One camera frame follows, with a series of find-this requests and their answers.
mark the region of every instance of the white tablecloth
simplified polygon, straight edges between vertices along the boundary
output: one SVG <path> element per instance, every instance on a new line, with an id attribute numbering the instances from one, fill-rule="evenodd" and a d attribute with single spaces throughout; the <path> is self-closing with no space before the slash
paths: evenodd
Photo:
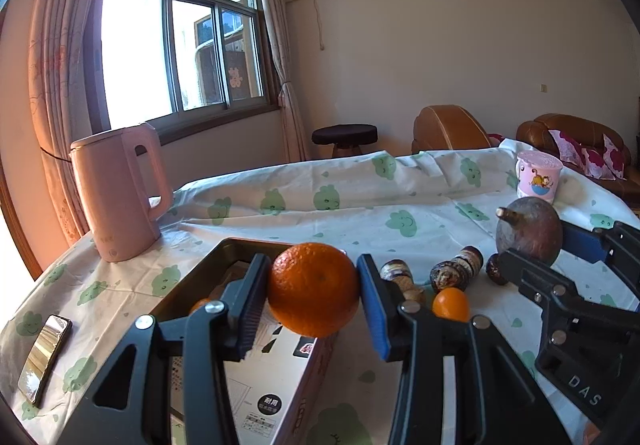
<path id="1" fill-rule="evenodd" d="M 133 320 L 148 313 L 225 237 L 300 243 L 321 241 L 355 261 L 371 253 L 380 267 L 405 260 L 427 284 L 433 265 L 474 245 L 495 253 L 498 206 L 516 199 L 515 154 L 528 146 L 422 152 L 393 158 L 385 152 L 286 164 L 185 185 L 159 220 L 162 237 L 142 255 L 110 264 L 85 235 L 38 279 L 33 292 L 0 333 L 0 391 L 28 432 L 55 443 L 95 371 Z M 626 205 L 587 178 L 564 169 L 556 203 L 562 219 L 586 229 L 619 219 L 640 227 Z M 626 309 L 637 305 L 602 263 L 589 265 L 564 251 L 554 267 L 588 300 Z M 533 368 L 540 341 L 540 308 L 513 285 L 498 287 L 484 273 L 466 290 L 472 312 L 489 316 L 520 354 L 580 443 L 585 419 Z M 20 371 L 49 314 L 73 321 L 40 409 L 17 390 Z M 338 336 L 306 431 L 308 445 L 382 445 L 388 439 L 398 391 L 399 364 L 373 352 L 359 313 Z"/>

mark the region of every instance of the cardboard box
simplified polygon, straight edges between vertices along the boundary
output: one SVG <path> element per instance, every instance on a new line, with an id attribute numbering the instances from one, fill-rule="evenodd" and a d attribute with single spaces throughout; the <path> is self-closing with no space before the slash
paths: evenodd
<path id="1" fill-rule="evenodd" d="M 244 275 L 235 263 L 210 298 Z M 254 347 L 241 362 L 225 362 L 236 432 L 241 445 L 296 443 L 311 412 L 333 350 L 335 335 L 325 339 L 301 337 L 281 326 L 267 304 Z M 182 358 L 173 360 L 171 389 L 172 443 L 186 443 L 183 424 Z"/>

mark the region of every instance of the leather armchair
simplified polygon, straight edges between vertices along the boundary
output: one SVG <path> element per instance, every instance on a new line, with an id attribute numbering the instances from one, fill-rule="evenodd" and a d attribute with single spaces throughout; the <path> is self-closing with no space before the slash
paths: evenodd
<path id="1" fill-rule="evenodd" d="M 413 154 L 422 150 L 464 150 L 491 147 L 478 120 L 459 105 L 430 105 L 414 121 Z"/>
<path id="2" fill-rule="evenodd" d="M 561 130 L 578 143 L 594 147 L 598 151 L 604 150 L 604 138 L 602 135 L 606 134 L 615 146 L 622 150 L 625 159 L 626 180 L 590 179 L 618 196 L 629 206 L 640 206 L 640 171 L 632 166 L 631 153 L 618 133 L 595 121 L 569 114 L 547 113 L 537 117 L 535 120 L 526 121 L 519 126 L 516 139 L 558 157 L 558 146 L 551 134 L 549 134 L 550 129 Z"/>

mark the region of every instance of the stool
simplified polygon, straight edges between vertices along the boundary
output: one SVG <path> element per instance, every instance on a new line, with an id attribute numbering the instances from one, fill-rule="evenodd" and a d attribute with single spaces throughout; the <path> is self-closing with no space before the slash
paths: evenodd
<path id="1" fill-rule="evenodd" d="M 332 158 L 358 156 L 362 154 L 360 145 L 378 141 L 378 130 L 375 125 L 365 123 L 332 125 L 313 131 L 311 141 L 316 145 L 331 145 L 333 143 Z"/>

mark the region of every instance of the pink electric kettle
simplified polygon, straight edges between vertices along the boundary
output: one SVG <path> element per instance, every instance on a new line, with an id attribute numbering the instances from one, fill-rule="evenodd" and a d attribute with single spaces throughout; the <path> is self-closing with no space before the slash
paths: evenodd
<path id="1" fill-rule="evenodd" d="M 149 204 L 136 147 L 149 155 L 158 181 L 160 202 Z M 71 144 L 71 162 L 89 227 L 100 256 L 126 261 L 158 237 L 158 219 L 174 201 L 160 154 L 156 130 L 148 123 L 101 132 Z"/>

